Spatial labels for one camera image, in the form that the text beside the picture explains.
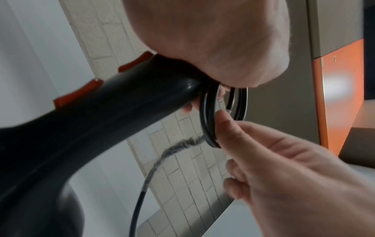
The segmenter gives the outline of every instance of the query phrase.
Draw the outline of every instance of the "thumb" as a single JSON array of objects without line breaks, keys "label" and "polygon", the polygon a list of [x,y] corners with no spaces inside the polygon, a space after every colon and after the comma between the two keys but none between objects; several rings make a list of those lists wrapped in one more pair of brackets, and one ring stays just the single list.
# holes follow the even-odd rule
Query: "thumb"
[{"label": "thumb", "polygon": [[291,168],[290,161],[251,138],[224,110],[215,115],[215,133],[220,146],[243,170],[250,186],[259,181],[279,180],[281,175],[289,173],[285,169]]}]

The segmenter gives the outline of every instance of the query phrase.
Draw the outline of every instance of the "curved black handle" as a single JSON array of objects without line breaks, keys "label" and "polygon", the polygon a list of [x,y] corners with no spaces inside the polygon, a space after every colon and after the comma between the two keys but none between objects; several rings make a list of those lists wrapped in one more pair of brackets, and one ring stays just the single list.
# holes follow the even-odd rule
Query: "curved black handle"
[{"label": "curved black handle", "polygon": [[0,236],[37,236],[66,181],[93,158],[196,98],[209,77],[156,55],[84,97],[0,130]]}]

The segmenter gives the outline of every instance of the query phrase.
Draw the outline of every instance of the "power cord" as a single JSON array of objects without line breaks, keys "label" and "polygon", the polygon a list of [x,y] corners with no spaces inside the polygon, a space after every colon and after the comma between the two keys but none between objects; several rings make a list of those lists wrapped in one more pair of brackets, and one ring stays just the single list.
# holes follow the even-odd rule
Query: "power cord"
[{"label": "power cord", "polygon": [[[199,114],[200,114],[200,122],[203,130],[203,135],[197,138],[189,138],[186,140],[182,140],[177,144],[167,148],[163,154],[160,156],[158,160],[156,160],[155,164],[153,165],[152,169],[148,173],[145,182],[143,183],[141,193],[139,194],[138,201],[136,207],[133,212],[132,221],[130,223],[130,230],[129,230],[129,237],[135,237],[136,230],[137,230],[137,221],[139,217],[139,213],[141,212],[141,207],[143,204],[143,200],[145,199],[146,192],[150,187],[151,180],[158,169],[163,165],[164,161],[180,151],[188,149],[190,147],[198,146],[205,141],[214,148],[220,148],[219,143],[216,141],[215,136],[215,104],[218,99],[220,90],[220,83],[214,80],[207,83],[205,88],[202,91],[201,99],[200,99],[200,107],[199,107]],[[229,93],[228,105],[226,107],[227,111],[231,113],[233,106],[234,106],[234,97],[235,97],[235,89],[232,88]],[[244,120],[246,116],[247,110],[247,99],[248,99],[248,89],[239,89],[238,92],[238,103],[236,112],[234,114],[234,120]]]}]

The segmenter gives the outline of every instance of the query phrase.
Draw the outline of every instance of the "orange panel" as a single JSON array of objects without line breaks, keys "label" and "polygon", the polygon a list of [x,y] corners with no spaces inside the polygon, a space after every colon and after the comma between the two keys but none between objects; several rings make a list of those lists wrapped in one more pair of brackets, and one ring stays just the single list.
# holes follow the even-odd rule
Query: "orange panel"
[{"label": "orange panel", "polygon": [[363,39],[313,64],[320,142],[339,155],[364,99]]}]

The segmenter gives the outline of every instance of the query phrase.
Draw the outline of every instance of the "brick wall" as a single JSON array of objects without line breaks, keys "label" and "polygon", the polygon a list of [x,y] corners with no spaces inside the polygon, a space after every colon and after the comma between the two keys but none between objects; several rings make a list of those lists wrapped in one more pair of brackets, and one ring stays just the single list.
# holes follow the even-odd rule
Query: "brick wall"
[{"label": "brick wall", "polygon": [[[98,78],[117,73],[119,65],[147,50],[126,18],[121,0],[59,0],[72,30]],[[217,103],[224,107],[224,102]],[[144,175],[173,143],[200,135],[199,113],[178,111],[149,126],[128,143]],[[226,155],[206,143],[170,157],[152,180],[161,209],[138,228],[142,237],[200,237],[229,206],[223,179]]]}]

